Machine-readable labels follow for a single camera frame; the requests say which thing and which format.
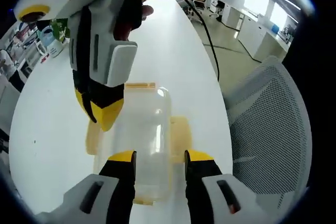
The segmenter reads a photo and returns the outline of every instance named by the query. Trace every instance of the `window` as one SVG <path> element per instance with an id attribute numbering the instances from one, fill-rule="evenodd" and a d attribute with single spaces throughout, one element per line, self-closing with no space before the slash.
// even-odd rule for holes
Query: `window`
<path id="1" fill-rule="evenodd" d="M 285 27 L 286 20 L 287 13 L 277 3 L 275 3 L 270 21 L 276 24 L 281 31 Z"/>
<path id="2" fill-rule="evenodd" d="M 245 0 L 244 7 L 255 14 L 266 14 L 269 0 Z"/>

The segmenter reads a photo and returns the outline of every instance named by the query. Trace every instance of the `floor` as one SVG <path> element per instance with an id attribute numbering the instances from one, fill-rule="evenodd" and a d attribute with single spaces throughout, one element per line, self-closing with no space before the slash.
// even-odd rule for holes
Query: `floor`
<path id="1" fill-rule="evenodd" d="M 246 49 L 237 39 L 238 32 L 218 22 L 216 18 L 209 17 L 211 12 L 206 10 L 202 17 L 209 30 L 219 65 L 219 85 L 223 93 L 230 92 L 234 87 L 251 73 L 259 62 L 252 60 Z M 203 45 L 209 55 L 210 61 L 217 73 L 214 55 L 204 27 L 192 21 Z"/>

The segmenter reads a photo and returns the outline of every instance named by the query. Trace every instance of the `transparent plastic container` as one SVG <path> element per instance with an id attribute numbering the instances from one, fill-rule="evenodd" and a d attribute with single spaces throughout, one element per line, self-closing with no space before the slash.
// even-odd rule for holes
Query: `transparent plastic container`
<path id="1" fill-rule="evenodd" d="M 119 152 L 137 153 L 135 201 L 152 204 L 163 200 L 170 191 L 170 116 L 171 100 L 164 88 L 155 84 L 128 84 L 124 105 L 108 132 L 99 132 L 94 173 L 99 173 L 107 159 Z"/>

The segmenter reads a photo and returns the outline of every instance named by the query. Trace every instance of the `white conference table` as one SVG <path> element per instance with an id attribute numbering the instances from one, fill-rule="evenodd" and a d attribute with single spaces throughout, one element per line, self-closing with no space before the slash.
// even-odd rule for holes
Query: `white conference table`
<path id="1" fill-rule="evenodd" d="M 175 0 L 149 0 L 154 13 L 129 40 L 138 52 L 129 82 L 168 89 L 172 115 L 188 118 L 193 148 L 232 173 L 225 104 L 201 39 Z M 9 142 L 14 183 L 33 213 L 52 211 L 63 194 L 93 172 L 86 153 L 89 119 L 74 92 L 68 50 L 38 63 L 15 109 Z M 184 165 L 176 165 L 171 196 L 154 206 L 133 205 L 130 223 L 188 223 Z"/>

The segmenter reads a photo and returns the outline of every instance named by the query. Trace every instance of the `black cable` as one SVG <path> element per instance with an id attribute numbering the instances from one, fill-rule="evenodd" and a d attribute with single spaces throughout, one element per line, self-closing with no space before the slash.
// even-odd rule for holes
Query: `black cable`
<path id="1" fill-rule="evenodd" d="M 194 11 L 194 13 L 196 13 L 196 15 L 200 18 L 203 26 L 204 26 L 204 29 L 205 29 L 205 32 L 206 32 L 206 35 L 208 36 L 208 39 L 209 39 L 209 43 L 210 43 L 210 46 L 211 46 L 211 50 L 212 50 L 212 53 L 214 54 L 214 57 L 215 57 L 215 61 L 216 61 L 216 67 L 217 67 L 217 71 L 218 71 L 218 76 L 217 76 L 217 80 L 219 81 L 219 66 L 218 66 L 218 60 L 217 60 L 217 57 L 216 57 L 216 53 L 215 53 L 215 49 L 214 49 L 214 45 L 212 44 L 212 41 L 211 41 L 211 37 L 210 37 L 210 34 L 209 34 L 209 31 L 208 31 L 208 28 L 206 27 L 206 24 L 204 22 L 204 19 L 201 17 L 201 15 L 198 13 L 198 11 L 195 9 L 195 7 L 188 1 L 188 0 L 184 0 L 186 1 L 186 3 L 189 5 L 189 7 Z"/>

